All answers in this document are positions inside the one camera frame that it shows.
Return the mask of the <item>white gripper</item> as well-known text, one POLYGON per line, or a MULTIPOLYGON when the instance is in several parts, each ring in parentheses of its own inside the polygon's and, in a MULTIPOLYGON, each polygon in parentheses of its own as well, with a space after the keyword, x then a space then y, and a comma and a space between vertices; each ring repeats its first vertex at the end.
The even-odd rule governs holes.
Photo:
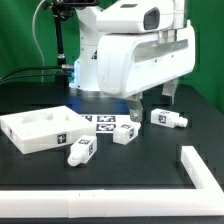
POLYGON ((159 39, 157 33, 107 34, 100 39, 97 53, 100 90, 111 97, 127 98, 130 119, 141 122, 144 109, 140 92, 166 82, 162 95, 174 97, 179 84, 175 78, 193 70, 195 32, 187 21, 187 27, 167 41, 159 39))

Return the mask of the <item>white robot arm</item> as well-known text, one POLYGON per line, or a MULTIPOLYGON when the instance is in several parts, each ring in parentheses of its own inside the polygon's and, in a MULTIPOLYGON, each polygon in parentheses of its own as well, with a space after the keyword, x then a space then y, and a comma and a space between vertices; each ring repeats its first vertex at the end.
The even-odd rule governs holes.
POLYGON ((195 32, 186 0, 118 0, 107 9, 76 9, 80 55, 70 90, 84 97, 127 102, 130 118, 143 119, 142 93, 155 86, 172 98, 178 78, 195 65, 195 32))

